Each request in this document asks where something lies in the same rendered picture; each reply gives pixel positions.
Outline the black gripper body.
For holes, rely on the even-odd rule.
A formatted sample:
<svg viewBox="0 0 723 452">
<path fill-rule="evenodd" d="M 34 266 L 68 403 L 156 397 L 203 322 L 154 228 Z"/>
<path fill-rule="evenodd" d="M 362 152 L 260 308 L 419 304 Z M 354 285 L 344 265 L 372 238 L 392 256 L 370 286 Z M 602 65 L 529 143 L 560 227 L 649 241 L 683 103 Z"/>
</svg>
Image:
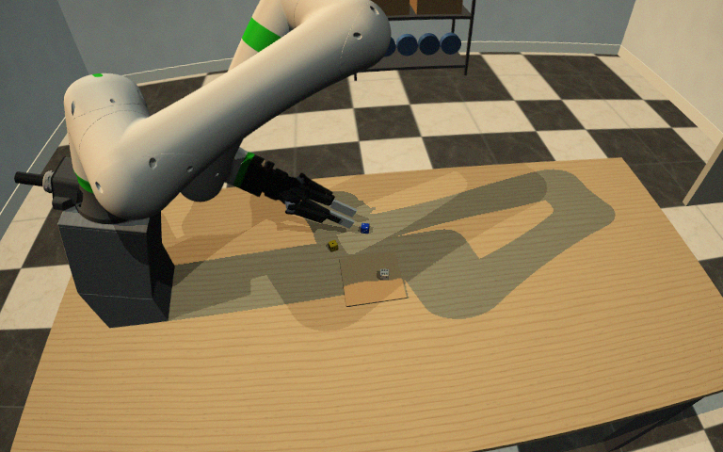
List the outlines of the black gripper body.
<svg viewBox="0 0 723 452">
<path fill-rule="evenodd" d="M 285 181 L 286 181 L 286 183 L 285 183 Z M 290 192 L 290 190 L 291 190 L 291 188 L 295 188 L 298 190 L 298 192 L 300 192 L 302 194 L 305 192 L 305 190 L 294 187 L 293 186 L 294 182 L 299 182 L 299 180 L 295 177 L 288 176 L 288 173 L 283 170 L 275 169 L 274 173 L 270 179 L 270 182 L 269 182 L 267 188 L 265 189 L 264 195 L 274 201 L 279 200 L 284 204 L 285 204 L 284 201 L 291 202 L 291 203 L 299 203 L 301 201 L 301 198 L 293 195 Z"/>
</svg>

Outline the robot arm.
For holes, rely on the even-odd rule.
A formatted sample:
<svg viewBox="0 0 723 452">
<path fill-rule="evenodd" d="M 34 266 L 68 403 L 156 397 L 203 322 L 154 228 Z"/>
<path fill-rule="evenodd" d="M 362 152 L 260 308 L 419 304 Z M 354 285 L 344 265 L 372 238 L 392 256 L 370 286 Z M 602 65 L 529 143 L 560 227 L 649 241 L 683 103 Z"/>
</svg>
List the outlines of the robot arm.
<svg viewBox="0 0 723 452">
<path fill-rule="evenodd" d="M 17 171 L 15 183 L 43 186 L 54 209 L 75 206 L 100 224 L 150 218 L 180 192 L 207 202 L 224 183 L 260 197 L 275 164 L 239 147 L 243 139 L 373 67 L 390 42 L 371 0 L 261 0 L 228 72 L 152 116 L 127 77 L 73 82 L 64 96 L 71 157 L 44 175 Z"/>
</svg>

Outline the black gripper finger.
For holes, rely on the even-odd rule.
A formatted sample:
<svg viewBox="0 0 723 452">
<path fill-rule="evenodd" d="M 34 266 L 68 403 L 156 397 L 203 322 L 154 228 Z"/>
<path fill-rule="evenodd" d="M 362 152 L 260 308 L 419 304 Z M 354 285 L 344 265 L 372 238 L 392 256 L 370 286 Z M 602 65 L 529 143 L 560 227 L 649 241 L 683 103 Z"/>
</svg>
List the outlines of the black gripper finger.
<svg viewBox="0 0 723 452">
<path fill-rule="evenodd" d="M 305 195 L 298 192 L 294 188 L 292 188 L 290 192 L 293 195 L 301 198 L 302 201 L 296 204 L 284 201 L 286 206 L 285 213 L 287 215 L 297 215 L 320 223 L 322 223 L 327 218 L 331 221 L 347 227 L 348 229 L 350 229 L 355 222 L 355 220 L 351 218 L 345 217 L 332 210 L 330 211 L 329 209 L 319 205 L 318 203 L 309 200 Z"/>
<path fill-rule="evenodd" d="M 332 195 L 332 191 L 309 179 L 304 173 L 300 173 L 297 179 L 300 181 L 300 183 L 294 182 L 293 186 L 305 190 L 303 195 L 305 195 L 308 199 L 315 202 L 323 203 L 327 206 L 330 206 L 330 208 L 350 217 L 353 217 L 357 212 L 357 209 L 337 200 L 334 200 L 335 196 Z"/>
</svg>

